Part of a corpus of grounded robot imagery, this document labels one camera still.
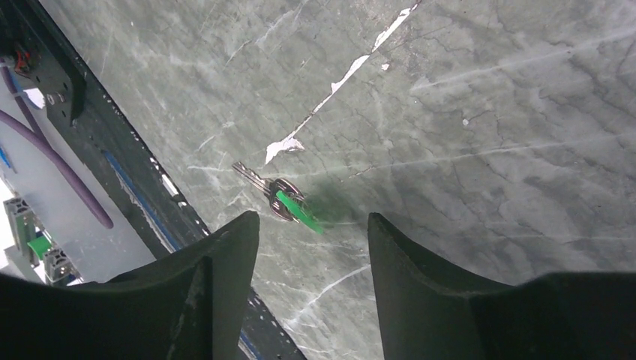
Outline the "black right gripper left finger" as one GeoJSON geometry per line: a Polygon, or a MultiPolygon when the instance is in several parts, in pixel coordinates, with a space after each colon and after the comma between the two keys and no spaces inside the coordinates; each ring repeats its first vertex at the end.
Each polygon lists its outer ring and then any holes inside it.
{"type": "Polygon", "coordinates": [[[105,282],[53,287],[1,277],[3,359],[234,359],[260,218],[105,282]]]}

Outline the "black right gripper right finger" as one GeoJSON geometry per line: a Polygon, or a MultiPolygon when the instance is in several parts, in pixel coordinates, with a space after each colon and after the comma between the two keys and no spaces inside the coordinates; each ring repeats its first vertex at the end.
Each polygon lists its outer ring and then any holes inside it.
{"type": "Polygon", "coordinates": [[[556,272],[517,286],[422,247],[379,213],[367,239],[386,359],[633,359],[635,275],[556,272]]]}

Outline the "green plastic key tag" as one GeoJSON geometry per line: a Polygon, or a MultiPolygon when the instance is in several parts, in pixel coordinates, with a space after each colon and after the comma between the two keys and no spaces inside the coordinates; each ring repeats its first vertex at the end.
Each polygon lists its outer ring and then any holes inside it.
{"type": "Polygon", "coordinates": [[[314,216],[308,210],[305,210],[305,208],[299,201],[297,201],[295,198],[292,198],[290,195],[283,192],[282,190],[279,190],[275,194],[275,196],[282,202],[282,204],[297,221],[299,221],[301,224],[304,224],[315,233],[324,233],[323,228],[317,223],[317,221],[314,219],[314,216]]]}

